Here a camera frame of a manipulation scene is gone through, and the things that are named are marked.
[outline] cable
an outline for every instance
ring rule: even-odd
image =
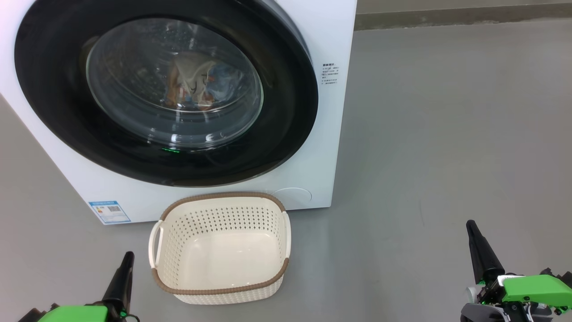
[[[127,314],[127,315],[123,318],[123,320],[126,320],[128,317],[134,317],[134,318],[137,320],[137,322],[141,322],[141,320],[139,320],[139,317],[137,317],[136,315],[133,315],[133,314]]]

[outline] white washing machine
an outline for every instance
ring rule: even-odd
[[[356,0],[6,0],[0,93],[104,224],[332,200]]]

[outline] gray floor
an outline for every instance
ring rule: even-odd
[[[458,321],[469,218],[509,271],[572,269],[572,22],[356,33],[333,205],[291,214],[283,286],[256,303],[198,307],[161,291],[152,224],[102,226],[0,113],[6,321],[98,300],[127,250],[142,321]]]

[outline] instruction label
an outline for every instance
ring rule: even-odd
[[[339,74],[340,68],[336,64],[330,62],[327,64],[322,64],[322,85],[337,84],[337,76]]]
[[[97,201],[90,202],[89,205],[106,225],[131,222],[117,201]]]

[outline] plastic basket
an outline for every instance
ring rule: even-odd
[[[275,197],[210,194],[165,210],[149,237],[149,263],[159,287],[183,302],[242,303],[276,293],[290,246],[290,220]]]

